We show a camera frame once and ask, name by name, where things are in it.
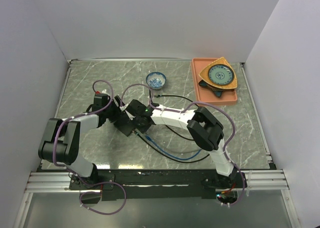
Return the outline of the black network switch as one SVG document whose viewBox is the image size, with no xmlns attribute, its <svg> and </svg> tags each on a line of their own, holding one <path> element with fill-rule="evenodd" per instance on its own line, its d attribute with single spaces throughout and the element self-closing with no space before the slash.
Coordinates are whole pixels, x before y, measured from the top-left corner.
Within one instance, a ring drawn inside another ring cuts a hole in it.
<svg viewBox="0 0 320 228">
<path fill-rule="evenodd" d="M 127 114 L 122 114 L 113 125 L 127 137 L 136 128 L 133 121 L 127 116 Z"/>
</svg>

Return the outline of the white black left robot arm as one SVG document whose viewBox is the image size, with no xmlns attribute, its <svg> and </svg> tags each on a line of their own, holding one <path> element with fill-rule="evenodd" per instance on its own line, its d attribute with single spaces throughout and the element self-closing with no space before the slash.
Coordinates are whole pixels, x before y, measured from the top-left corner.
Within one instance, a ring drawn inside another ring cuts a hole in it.
<svg viewBox="0 0 320 228">
<path fill-rule="evenodd" d="M 122 114 L 120 97 L 96 92 L 93 103 L 86 111 L 70 119 L 50 118 L 46 124 L 38 156 L 60 167 L 73 171 L 81 177 L 87 189 L 94 189 L 99 183 L 97 166 L 80 153 L 80 136 L 91 129 L 101 127 L 106 121 L 114 123 Z"/>
</svg>

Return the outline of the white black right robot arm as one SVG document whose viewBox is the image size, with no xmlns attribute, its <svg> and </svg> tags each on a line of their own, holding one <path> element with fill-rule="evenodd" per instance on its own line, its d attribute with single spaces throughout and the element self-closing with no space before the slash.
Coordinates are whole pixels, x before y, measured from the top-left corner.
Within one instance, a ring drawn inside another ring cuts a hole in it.
<svg viewBox="0 0 320 228">
<path fill-rule="evenodd" d="M 217 180 L 223 187 L 230 187 L 236 182 L 237 169 L 227 152 L 227 144 L 233 139 L 236 127 L 232 118 L 223 110 L 210 105 L 222 113 L 232 126 L 232 134 L 224 140 L 223 124 L 205 107 L 204 102 L 193 102 L 190 106 L 200 105 L 197 109 L 176 109 L 160 104 L 149 103 L 144 106 L 137 100 L 122 105 L 124 111 L 137 128 L 149 125 L 168 125 L 184 129 L 190 133 L 197 146 L 208 152 L 215 164 Z"/>
</svg>

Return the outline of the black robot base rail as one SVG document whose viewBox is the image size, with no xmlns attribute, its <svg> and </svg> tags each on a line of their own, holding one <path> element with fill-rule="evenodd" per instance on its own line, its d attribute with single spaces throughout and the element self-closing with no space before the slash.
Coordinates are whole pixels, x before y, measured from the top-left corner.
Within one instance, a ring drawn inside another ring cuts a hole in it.
<svg viewBox="0 0 320 228">
<path fill-rule="evenodd" d="M 218 190 L 247 188 L 246 176 L 234 168 L 223 176 L 215 169 L 94 169 L 88 178 L 72 175 L 69 189 L 94 191 L 103 201 L 117 199 L 215 199 Z"/>
</svg>

